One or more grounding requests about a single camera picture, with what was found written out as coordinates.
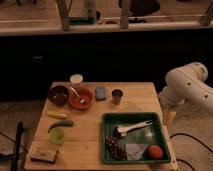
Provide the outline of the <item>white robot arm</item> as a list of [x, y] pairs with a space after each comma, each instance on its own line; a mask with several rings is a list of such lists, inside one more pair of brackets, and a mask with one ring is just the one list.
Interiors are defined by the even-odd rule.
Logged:
[[213, 88], [205, 84], [208, 70], [200, 62], [192, 62], [170, 70], [166, 86], [159, 93], [162, 107], [172, 108], [190, 100], [208, 114], [213, 115]]

